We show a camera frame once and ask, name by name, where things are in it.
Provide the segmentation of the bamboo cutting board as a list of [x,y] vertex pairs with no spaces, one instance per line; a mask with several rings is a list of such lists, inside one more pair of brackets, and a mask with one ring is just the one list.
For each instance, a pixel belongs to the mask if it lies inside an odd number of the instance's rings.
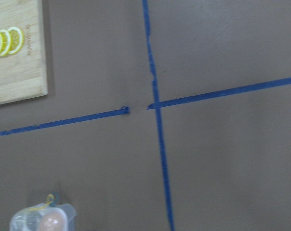
[[48,93],[42,1],[0,0],[0,30],[13,26],[23,45],[0,57],[0,105]]

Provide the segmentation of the clear plastic egg box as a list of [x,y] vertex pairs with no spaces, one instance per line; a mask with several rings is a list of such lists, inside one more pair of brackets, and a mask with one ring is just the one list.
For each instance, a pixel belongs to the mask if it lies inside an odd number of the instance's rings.
[[18,211],[11,218],[9,230],[11,231],[37,231],[38,224],[43,216],[53,211],[61,212],[66,219],[64,231],[76,230],[77,212],[71,204],[58,204],[59,195],[51,193],[46,201]]

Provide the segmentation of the brown egg rear slot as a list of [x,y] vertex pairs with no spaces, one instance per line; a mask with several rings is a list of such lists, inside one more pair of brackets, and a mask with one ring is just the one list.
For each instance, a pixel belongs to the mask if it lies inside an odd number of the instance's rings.
[[65,229],[65,216],[59,211],[53,211],[46,214],[40,220],[38,231],[63,231]]

